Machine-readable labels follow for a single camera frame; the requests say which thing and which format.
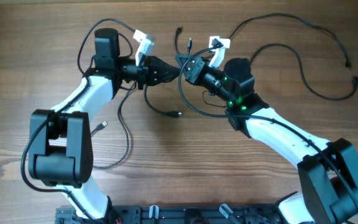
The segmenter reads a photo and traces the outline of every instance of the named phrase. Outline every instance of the black cable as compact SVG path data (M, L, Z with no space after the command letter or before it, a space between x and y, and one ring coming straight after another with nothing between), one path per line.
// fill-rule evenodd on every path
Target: black cable
M136 85L135 85L135 87L130 87L130 88L126 88L126 87L123 87L123 86L120 86L119 88L122 89L122 90L130 91L130 90L136 89Z
M126 36L124 36L124 34L118 33L118 35L120 35L122 38L124 38L124 40L128 43L129 48L130 48L130 50L131 50L131 52L129 53L129 55L122 56L122 57L120 57L120 58L129 58L129 57L132 56L132 54L134 53L134 49L132 48L132 44L131 44L131 42L128 40L128 38L127 38Z
M343 183L343 185L345 186L347 193L349 194L350 198L352 199L354 206L358 212L358 202L356 197L353 194L353 191L351 190L349 184L347 184L345 178L342 176L342 174L339 172L339 170L337 169L337 167L333 164L333 162L331 160L328 159L328 157L322 152L322 150L317 147L312 141L310 141L308 138L304 137L302 134L300 134L298 131L294 130L292 127L281 123L275 119L272 118L266 118L263 116L256 116L256 115L225 115L225 114L210 114L210 113L205 113L204 111L201 111L197 108L195 108L185 97L185 95L183 94L183 89L181 87L181 77L182 74L186 68L186 66L189 64L190 61L192 61L196 56L205 53L207 51L210 50L214 50L217 48L222 47L221 44L219 45L215 45L214 47L210 47L204 50L200 50L199 52L195 53L194 55L192 55L181 67L180 72L179 72L179 93L180 96L182 97L183 101L186 103L187 106L189 106L192 110L194 110L195 112L202 114L204 116L209 116L209 117L213 117L213 118L254 118L254 119L262 119L265 121L269 121L271 123L275 123L278 125L281 125L284 128L287 128L289 131L291 131L292 133L296 134L299 138L301 138L302 140L304 140L305 142L307 142L311 147L313 147L318 154L326 161L326 163L328 164L328 166L336 173L336 175L338 176L338 178L341 180L341 182Z
M268 18L268 17L273 17L273 16L283 16L283 17L289 17L289 18L293 18L293 19L297 19L299 20L300 22L312 27L312 28L315 28L315 29L318 29L318 30L323 30L323 31L326 31L328 32L329 34L332 35L332 37L335 39L335 41L338 43L339 47L341 48L342 52L343 52L343 55L345 56L345 66L346 67L352 67L350 61L349 61L349 57L347 56L347 52L346 52L346 49L345 47L342 45L341 41L338 39L338 36L331 30L327 29L327 28L324 28L324 27L321 27L321 26L318 26L312 22L309 22L307 20L304 20L298 16L294 16L294 15L291 15L291 14L285 14L285 13L271 13L271 14L266 14L266 15L263 15L263 16L257 16L257 17L253 17L253 18L250 18L250 19L247 19L243 22L240 23L240 25L237 26L237 28L233 31L233 33L229 36L229 39L232 39L234 34L238 31L238 29L240 29L240 27L242 27L243 25L247 24L248 22L250 21L254 21L256 19L264 19L264 18Z
M204 98L204 93L206 93L206 92L209 92L209 91L208 91L208 90L205 90L205 91L203 92L203 101L204 101L204 103L205 103L205 104L207 104L207 105L211 105L211 106L217 106L217 107L220 107L220 108L226 108L226 107L227 107L226 105L224 105L224 106L220 106L220 105L215 105L215 104L208 103L207 101L205 101L205 98Z
M175 39L173 41L173 46L175 47L175 51L177 52L177 54L180 54L180 52L178 50L178 38L179 38L179 35L180 35L182 30L183 30L182 27L177 28L177 31L175 32Z
M127 139L127 148L125 150L124 155L116 162L113 162L112 164L108 165L108 166L95 166L93 165L93 168L96 169L108 169L111 168L113 166L118 165L120 162L122 162L128 155L129 152L129 136L128 136L128 132L127 132L127 128L125 127L124 122L122 121L122 114L121 114L121 108L122 105L124 104L125 100L128 98L129 93L131 92L131 90L134 90L136 88L136 82L134 82L134 84L132 84L132 86L129 88L129 90L127 91L127 93L125 94L125 96L123 97L123 99L121 100L121 103L118 106L118 110L117 110L117 116L118 116L118 121L120 122L124 132L125 132L125 137Z
M341 101L341 100L346 100L348 98L350 98L351 96L353 96L353 94L357 91L357 87L358 87L358 77L353 77L352 79L352 84L353 84L353 90L347 94L346 96L343 96L343 97L339 97L339 98L333 98L333 97L327 97L327 96L323 96L319 93L317 93L316 91L314 91L308 84L308 82L306 81L306 78L305 78L305 74L303 73L303 67L302 67L302 62L301 62L301 58L298 54L298 52L293 49L292 47L288 46L288 45L285 45L285 44L278 44L278 43L274 43L274 44L267 44L265 46L262 46L260 49L258 49L254 54L253 56L251 57L251 59L249 60L249 64L251 65L252 62L254 61L254 59L256 58L256 56L258 56L258 54L263 51L264 49L266 48L269 48L269 47L274 47L274 46L279 46L279 47L285 47L287 49L290 49L296 56L296 59L298 59L298 64L299 64L299 70L300 70L300 73L301 73L301 78L302 78L302 81L303 81L303 84L305 84L305 86L307 87L308 90L310 90L310 92L312 92L313 94L315 94L316 96L318 97L321 97L325 100L333 100L333 101Z
M91 29L88 31L88 33L85 35L85 38L84 38L84 40L82 41L80 50L78 51L77 66L78 66L78 69L80 70L80 72L81 72L83 75L85 75L85 72L82 70L81 65L80 65L80 57L81 57L82 49L84 48L85 42L86 42L86 40L88 39L88 37L90 36L92 30L93 30L97 25L99 25L100 23L102 23L102 22L104 22L104 21L114 21L114 22L117 22L117 23L123 25L125 28L129 29L130 31L135 32L135 30L134 30L133 28L131 28L130 26L128 26L127 24L121 22L121 21L118 20L118 19L106 18L106 19L101 19L101 20L99 20L97 23L95 23L95 24L91 27Z
M170 116L172 118L179 118L181 116L181 112L179 112L179 111L167 111L167 112L165 112L165 111L160 111L157 108L153 107L150 104L149 100L147 99L147 84L145 84L143 96L144 96L144 101L146 102L147 106L149 106L149 108L151 108L152 110L154 110L158 114L164 115L164 116Z

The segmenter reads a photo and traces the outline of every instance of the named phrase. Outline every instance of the green led light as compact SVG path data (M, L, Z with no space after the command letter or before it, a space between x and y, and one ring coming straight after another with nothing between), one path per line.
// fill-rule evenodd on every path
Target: green led light
M237 104L240 104L242 102L242 97L240 96L237 100L236 100L236 103Z

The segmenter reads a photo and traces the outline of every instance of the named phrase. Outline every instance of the cable connector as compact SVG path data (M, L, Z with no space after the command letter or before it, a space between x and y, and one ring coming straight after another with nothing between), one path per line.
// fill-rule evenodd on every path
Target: cable connector
M346 68L351 68L351 67L352 67L351 62L347 60L347 61L345 62L345 67L346 67Z
M189 41L187 42L187 55L190 54L191 46L193 45L193 41L191 38L189 38Z
M182 30L183 30L183 27L178 27L177 28L177 35L181 34Z
M179 112L179 111L169 111L169 112L166 112L165 115L170 116L172 118L180 118L181 117L181 112Z
M357 88L358 86L358 77L353 77L353 87Z
M96 132L102 130L108 125L107 121L103 121L102 123L98 124L96 128L94 128L91 132L91 136L93 136Z

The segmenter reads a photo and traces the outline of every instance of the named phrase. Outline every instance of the wood grain surface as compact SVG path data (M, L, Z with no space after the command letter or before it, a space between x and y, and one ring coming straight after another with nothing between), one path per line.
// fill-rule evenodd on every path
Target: wood grain surface
M68 205L62 194L28 188L20 176L20 158L29 138L31 113L64 100L80 83L76 55L88 29L99 19L113 17L153 34L153 55L176 65L173 37L183 26L179 48L189 37L193 52L205 48L208 37L227 37L238 23L271 12L296 14L335 31L347 47L353 68L344 67L337 43L298 21L270 18L243 28L227 50L226 60L250 57L260 46L279 42L299 52L305 75L319 93L342 96L358 76L358 1L149 1L0 6L0 223L53 223L55 209ZM131 33L114 27L137 44ZM81 63L94 53L93 38ZM122 54L129 48L121 44ZM326 101L302 84L298 64L287 49L262 52L252 65L256 92L287 120L317 136L348 139L358 150L358 91L349 100ZM266 145L232 130L226 119L201 116L181 100L177 80L150 87L150 102L162 110L180 110L180 119L151 111L140 90L122 109L131 131L131 152L119 166L94 170L101 190L114 205L233 205L272 203L300 190L296 169ZM205 105L200 87L185 84L184 92L198 108ZM93 138L96 164L107 164L125 151L125 137L116 117L124 95L105 106L91 128L108 121ZM221 103L219 99L209 101ZM358 217L352 221L358 223Z

